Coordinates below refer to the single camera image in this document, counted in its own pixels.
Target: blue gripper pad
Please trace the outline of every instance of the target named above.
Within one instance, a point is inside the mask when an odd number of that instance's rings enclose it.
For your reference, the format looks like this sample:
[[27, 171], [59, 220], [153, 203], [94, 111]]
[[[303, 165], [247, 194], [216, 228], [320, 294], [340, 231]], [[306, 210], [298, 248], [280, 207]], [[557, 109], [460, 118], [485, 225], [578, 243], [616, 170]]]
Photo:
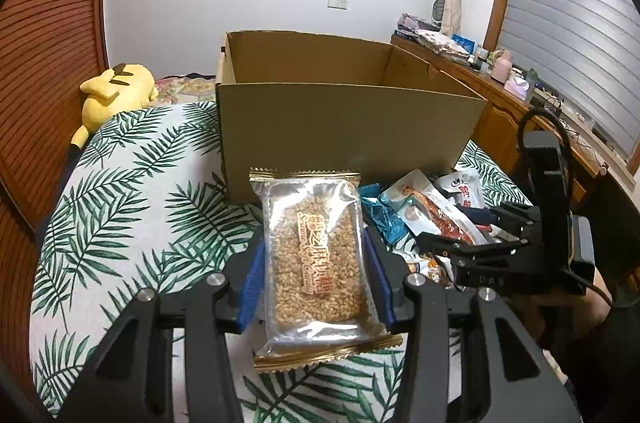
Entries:
[[238, 300], [238, 327], [244, 331], [254, 319], [260, 293], [264, 288], [264, 238], [255, 247], [255, 257], [246, 274]]
[[373, 301], [376, 304], [378, 318], [391, 330], [396, 323], [396, 316], [391, 305], [391, 287], [386, 279], [386, 274], [382, 263], [376, 252], [376, 247], [366, 229], [362, 230], [362, 241], [364, 246], [364, 262], [369, 276], [369, 285]]

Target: bed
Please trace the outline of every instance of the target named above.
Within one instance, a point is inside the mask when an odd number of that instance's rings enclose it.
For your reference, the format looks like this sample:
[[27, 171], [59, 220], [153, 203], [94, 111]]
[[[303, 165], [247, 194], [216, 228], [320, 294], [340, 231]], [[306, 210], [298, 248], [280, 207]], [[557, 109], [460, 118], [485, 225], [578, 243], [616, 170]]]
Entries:
[[[219, 151], [214, 101], [118, 114], [84, 150], [49, 221], [31, 305], [33, 381], [54, 415], [136, 291], [179, 291], [246, 247], [258, 222], [249, 207], [226, 201]], [[488, 204], [528, 202], [473, 142], [462, 167], [479, 171]], [[411, 244], [395, 249], [411, 250]], [[180, 332], [174, 340], [180, 422], [188, 421]], [[248, 421], [382, 423], [393, 415], [402, 347], [258, 375], [252, 349], [264, 341], [262, 326], [254, 321], [227, 340]], [[452, 382], [456, 367], [453, 359]]]

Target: metal screw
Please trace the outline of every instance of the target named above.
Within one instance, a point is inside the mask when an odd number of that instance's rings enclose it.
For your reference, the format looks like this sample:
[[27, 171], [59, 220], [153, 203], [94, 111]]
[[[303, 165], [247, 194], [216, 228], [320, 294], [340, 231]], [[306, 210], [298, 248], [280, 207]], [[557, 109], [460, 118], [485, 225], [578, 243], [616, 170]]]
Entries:
[[422, 273], [411, 273], [411, 275], [407, 275], [406, 281], [412, 286], [420, 287], [422, 284], [427, 282], [427, 277]]
[[226, 277], [222, 273], [212, 273], [207, 277], [207, 284], [210, 286], [222, 286], [225, 283]]
[[142, 288], [140, 291], [136, 293], [136, 298], [140, 302], [149, 302], [149, 300], [153, 300], [156, 296], [156, 292], [151, 288]]
[[480, 288], [478, 290], [478, 296], [485, 302], [492, 302], [495, 300], [496, 294], [491, 288]]

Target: person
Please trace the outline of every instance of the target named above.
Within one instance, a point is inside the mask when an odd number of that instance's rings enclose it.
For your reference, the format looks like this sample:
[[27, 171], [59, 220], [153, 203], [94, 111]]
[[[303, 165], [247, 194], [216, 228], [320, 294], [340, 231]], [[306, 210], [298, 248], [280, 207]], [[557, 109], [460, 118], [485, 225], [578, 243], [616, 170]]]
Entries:
[[[611, 300], [596, 269], [594, 285]], [[518, 316], [541, 347], [548, 349], [570, 380], [585, 423], [640, 421], [640, 304], [611, 308], [595, 291], [586, 295], [549, 293], [512, 299]], [[549, 307], [565, 308], [568, 335], [549, 338]]]

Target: cardboard box flap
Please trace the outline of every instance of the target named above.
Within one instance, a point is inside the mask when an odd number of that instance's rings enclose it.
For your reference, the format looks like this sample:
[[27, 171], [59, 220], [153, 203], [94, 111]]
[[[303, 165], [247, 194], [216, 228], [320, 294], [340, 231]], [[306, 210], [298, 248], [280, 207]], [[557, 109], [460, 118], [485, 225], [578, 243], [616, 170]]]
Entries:
[[224, 66], [223, 83], [380, 85], [392, 46], [333, 35], [240, 31], [226, 35], [225, 51], [233, 66]]
[[218, 85], [217, 92], [232, 202], [257, 200], [248, 180], [252, 166], [357, 168], [362, 183], [394, 181], [413, 168], [447, 172], [486, 104], [454, 94], [325, 83], [238, 83]]
[[483, 99], [464, 83], [448, 74], [429, 71], [429, 63], [404, 49], [394, 46], [382, 79], [382, 85], [389, 87], [414, 88], [458, 94], [467, 98]]

